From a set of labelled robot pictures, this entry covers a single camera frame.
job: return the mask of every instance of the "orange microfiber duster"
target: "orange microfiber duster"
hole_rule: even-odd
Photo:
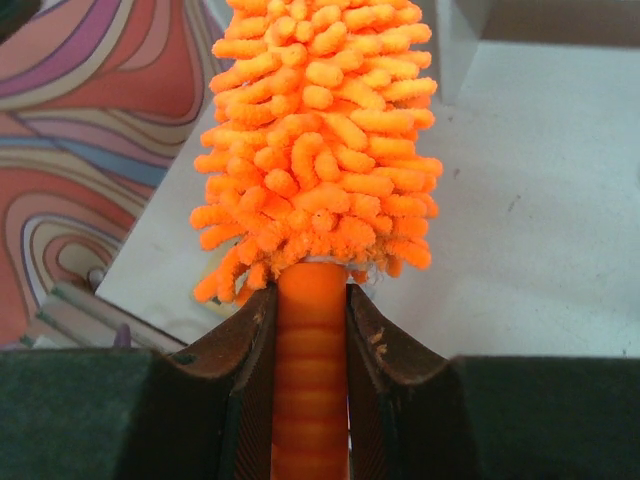
[[[347,278],[431,261],[442,166],[415,141],[436,84],[418,78],[430,55],[410,50],[431,32],[408,0],[229,4],[213,53],[236,61],[211,82],[219,126],[195,168],[216,175],[191,223],[205,250],[238,241],[194,294],[242,304],[278,282],[274,475],[332,480],[346,461]]]

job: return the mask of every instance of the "purple stripe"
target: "purple stripe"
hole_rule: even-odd
[[[0,98],[51,83],[84,63],[109,30],[119,6],[119,0],[96,0],[74,32],[49,57],[31,70],[0,82]]]

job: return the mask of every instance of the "colorful patterned fabric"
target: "colorful patterned fabric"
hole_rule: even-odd
[[[0,46],[0,344],[109,264],[209,98],[220,35],[198,0],[54,0]]]

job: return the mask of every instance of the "black mark on surface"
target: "black mark on surface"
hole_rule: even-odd
[[[522,197],[520,195],[516,195],[516,198],[513,199],[513,201],[509,204],[509,208],[507,209],[508,212],[511,212],[511,210],[513,210],[513,207],[516,206],[516,202],[518,200],[520,200]]]

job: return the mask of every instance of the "orange duster handle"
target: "orange duster handle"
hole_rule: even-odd
[[[272,478],[347,478],[344,267],[299,263],[278,278]]]

